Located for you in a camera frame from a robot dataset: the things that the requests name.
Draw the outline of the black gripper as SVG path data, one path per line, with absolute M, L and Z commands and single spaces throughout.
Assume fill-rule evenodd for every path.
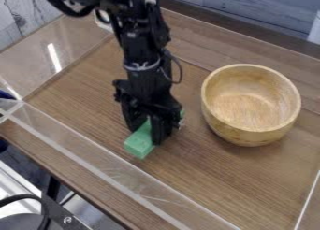
M 150 115 L 152 140 L 158 146 L 172 136 L 173 130 L 180 129 L 182 105 L 172 95 L 172 87 L 181 80 L 173 80 L 170 62 L 152 65 L 125 63 L 123 69 L 127 79 L 117 79 L 113 84 L 127 128 L 136 132 Z

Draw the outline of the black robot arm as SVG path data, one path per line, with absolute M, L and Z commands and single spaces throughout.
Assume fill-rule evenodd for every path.
M 126 79 L 113 81 L 115 100 L 131 131 L 152 123 L 156 145 L 180 127 L 182 105 L 172 95 L 181 83 L 173 77 L 180 64 L 166 45 L 170 28 L 161 13 L 160 0 L 47 0 L 67 16 L 82 18 L 94 14 L 111 27 L 122 48 Z

